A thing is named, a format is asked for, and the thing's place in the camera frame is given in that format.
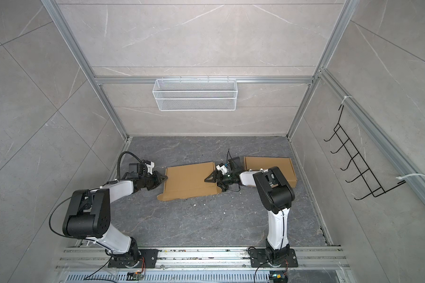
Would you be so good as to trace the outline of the cardboard stack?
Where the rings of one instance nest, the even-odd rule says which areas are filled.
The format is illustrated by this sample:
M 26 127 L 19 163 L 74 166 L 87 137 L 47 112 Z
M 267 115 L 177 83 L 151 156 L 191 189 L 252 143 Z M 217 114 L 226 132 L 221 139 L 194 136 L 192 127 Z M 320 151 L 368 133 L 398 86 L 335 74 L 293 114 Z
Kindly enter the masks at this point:
M 215 169 L 214 162 L 168 167 L 165 172 L 168 179 L 164 182 L 163 193 L 157 199 L 168 202 L 222 193 L 216 183 L 204 181 Z

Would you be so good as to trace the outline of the brown cardboard box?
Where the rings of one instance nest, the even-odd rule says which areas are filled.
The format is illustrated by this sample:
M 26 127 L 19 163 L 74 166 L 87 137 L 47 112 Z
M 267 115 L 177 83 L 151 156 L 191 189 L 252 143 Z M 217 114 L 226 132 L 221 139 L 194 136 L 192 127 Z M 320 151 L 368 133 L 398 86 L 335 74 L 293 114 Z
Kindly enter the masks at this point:
M 278 167 L 283 173 L 292 188 L 295 188 L 298 182 L 293 162 L 290 158 L 264 158 L 248 157 L 244 158 L 244 165 L 248 171 L 259 171 L 260 169 L 269 169 Z

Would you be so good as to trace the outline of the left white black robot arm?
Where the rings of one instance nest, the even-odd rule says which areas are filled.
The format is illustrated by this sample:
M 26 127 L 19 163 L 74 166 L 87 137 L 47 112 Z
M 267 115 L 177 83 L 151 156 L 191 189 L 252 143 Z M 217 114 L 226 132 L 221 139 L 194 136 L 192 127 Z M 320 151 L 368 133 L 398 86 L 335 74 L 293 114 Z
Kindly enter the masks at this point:
M 101 187 L 75 191 L 62 226 L 65 237 L 93 241 L 111 252 L 112 256 L 137 260 L 140 251 L 136 240 L 112 225 L 111 204 L 141 189 L 153 190 L 168 177 L 155 171 L 154 163 L 131 163 L 123 175 Z

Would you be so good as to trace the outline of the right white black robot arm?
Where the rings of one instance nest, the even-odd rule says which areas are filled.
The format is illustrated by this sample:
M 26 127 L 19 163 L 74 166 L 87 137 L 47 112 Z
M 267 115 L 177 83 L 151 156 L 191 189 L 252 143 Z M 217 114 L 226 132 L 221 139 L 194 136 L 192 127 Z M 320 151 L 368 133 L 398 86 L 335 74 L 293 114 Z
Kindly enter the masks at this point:
M 216 166 L 204 181 L 224 192 L 233 184 L 255 187 L 268 212 L 266 260 L 273 262 L 289 255 L 288 216 L 295 200 L 293 187 L 297 185 L 291 159 L 245 157 L 240 163 L 239 158 L 232 158 Z

